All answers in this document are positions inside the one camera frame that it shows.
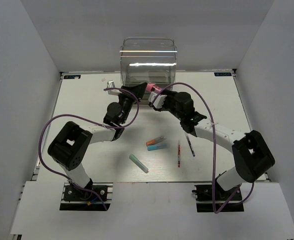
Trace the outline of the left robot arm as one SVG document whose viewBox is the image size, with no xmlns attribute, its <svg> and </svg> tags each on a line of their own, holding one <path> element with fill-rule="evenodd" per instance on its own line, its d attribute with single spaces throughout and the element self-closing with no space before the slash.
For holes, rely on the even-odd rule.
<svg viewBox="0 0 294 240">
<path fill-rule="evenodd" d="M 107 106 L 103 123 L 95 123 L 92 127 L 69 121 L 50 143 L 47 153 L 61 166 L 68 181 L 76 186 L 75 193 L 81 199 L 86 200 L 93 193 L 93 182 L 82 165 L 88 146 L 120 138 L 133 105 L 140 103 L 147 85 L 144 82 L 132 87 L 116 88 L 114 83 L 109 81 L 104 90 L 110 95 L 118 96 L 118 101 Z"/>
</svg>

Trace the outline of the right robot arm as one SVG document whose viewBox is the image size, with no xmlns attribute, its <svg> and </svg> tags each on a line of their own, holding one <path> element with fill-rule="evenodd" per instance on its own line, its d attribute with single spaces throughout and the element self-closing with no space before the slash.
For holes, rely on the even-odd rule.
<svg viewBox="0 0 294 240">
<path fill-rule="evenodd" d="M 215 142 L 232 153 L 234 167 L 215 178 L 213 195 L 223 200 L 231 189 L 242 183 L 253 183 L 275 164 L 263 136 L 256 130 L 249 133 L 235 131 L 214 124 L 194 108 L 191 95 L 187 92 L 152 88 L 148 98 L 154 110 L 168 111 L 175 116 L 185 133 Z"/>
</svg>

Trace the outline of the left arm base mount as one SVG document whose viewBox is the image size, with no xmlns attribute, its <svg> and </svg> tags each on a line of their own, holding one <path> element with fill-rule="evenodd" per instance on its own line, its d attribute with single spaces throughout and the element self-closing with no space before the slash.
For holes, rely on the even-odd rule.
<svg viewBox="0 0 294 240">
<path fill-rule="evenodd" d="M 92 190 L 101 197 L 108 210 L 112 203 L 113 184 L 94 183 Z M 64 184 L 59 207 L 60 211 L 101 212 L 106 209 L 96 194 L 80 190 L 67 182 Z"/>
</svg>

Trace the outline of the clear drawer organizer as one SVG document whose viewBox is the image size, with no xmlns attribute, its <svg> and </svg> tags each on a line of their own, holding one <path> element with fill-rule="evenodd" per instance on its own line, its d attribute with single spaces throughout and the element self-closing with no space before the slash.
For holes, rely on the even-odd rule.
<svg viewBox="0 0 294 240">
<path fill-rule="evenodd" d="M 161 88 L 176 80 L 178 50 L 174 40 L 164 37 L 128 37 L 120 47 L 121 83 L 141 83 Z"/>
</svg>

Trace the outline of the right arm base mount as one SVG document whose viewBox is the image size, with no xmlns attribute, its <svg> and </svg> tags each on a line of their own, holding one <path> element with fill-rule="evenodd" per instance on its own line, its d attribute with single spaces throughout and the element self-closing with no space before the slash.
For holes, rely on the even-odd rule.
<svg viewBox="0 0 294 240">
<path fill-rule="evenodd" d="M 227 205 L 221 210 L 223 213 L 236 213 L 243 212 L 244 206 L 242 203 L 238 204 L 243 200 L 241 190 L 237 187 L 232 188 L 228 191 L 220 191 L 216 187 L 215 190 L 215 207 L 218 210 L 223 203 L 233 194 L 231 200 Z M 211 184 L 199 184 L 195 185 L 191 194 L 195 196 L 196 210 L 198 213 L 213 213 L 213 203 L 212 203 L 212 185 Z"/>
</svg>

